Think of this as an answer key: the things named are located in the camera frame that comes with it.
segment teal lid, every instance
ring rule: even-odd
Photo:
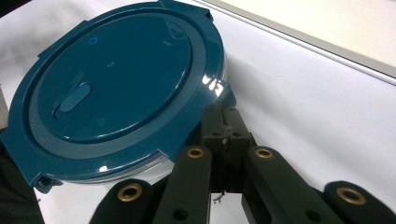
[[[204,106],[235,104],[209,10],[174,1],[84,21],[39,55],[0,135],[30,185],[107,181],[173,160]]]

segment plastic lid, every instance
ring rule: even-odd
[[[1,135],[27,181],[89,182],[171,160],[205,105],[234,104],[209,11],[173,1],[84,21],[39,55]]]

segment black object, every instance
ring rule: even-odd
[[[33,188],[23,179],[1,142],[0,223],[44,223]]]
[[[346,223],[396,223],[396,216],[376,197],[346,181],[326,185],[323,198]]]
[[[324,193],[309,187],[277,151],[256,146],[233,107],[205,108],[201,144],[180,152],[153,223],[208,223],[210,192],[225,191],[242,193],[249,223],[396,223],[396,216],[359,186],[332,182]]]
[[[153,223],[208,222],[211,163],[207,148],[186,147],[180,151]]]
[[[100,202],[90,223],[151,223],[166,182],[164,178],[151,186],[138,179],[121,181]]]

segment brass insert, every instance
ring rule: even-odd
[[[128,193],[128,190],[133,191],[134,193],[130,194]],[[138,197],[140,197],[140,195],[142,194],[142,186],[139,184],[129,184],[125,187],[123,187],[122,189],[120,189],[119,191],[119,199],[122,202],[128,203],[131,202],[135,199],[137,199]]]
[[[337,189],[337,194],[347,203],[353,203],[357,205],[366,204],[366,198],[355,189],[340,187]]]
[[[256,150],[256,155],[264,159],[269,159],[274,156],[274,153],[268,149],[260,148]]]
[[[204,156],[204,151],[196,147],[188,150],[187,155],[191,158],[200,158]]]

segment black metal bracket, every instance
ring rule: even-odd
[[[337,181],[324,193],[311,188],[280,153],[256,146],[233,107],[206,107],[200,131],[191,136],[168,180],[120,182],[92,223],[208,223],[211,192],[242,193],[249,223],[396,223],[395,214],[359,186]],[[120,195],[134,182],[142,190],[125,194],[133,199],[124,202]]]

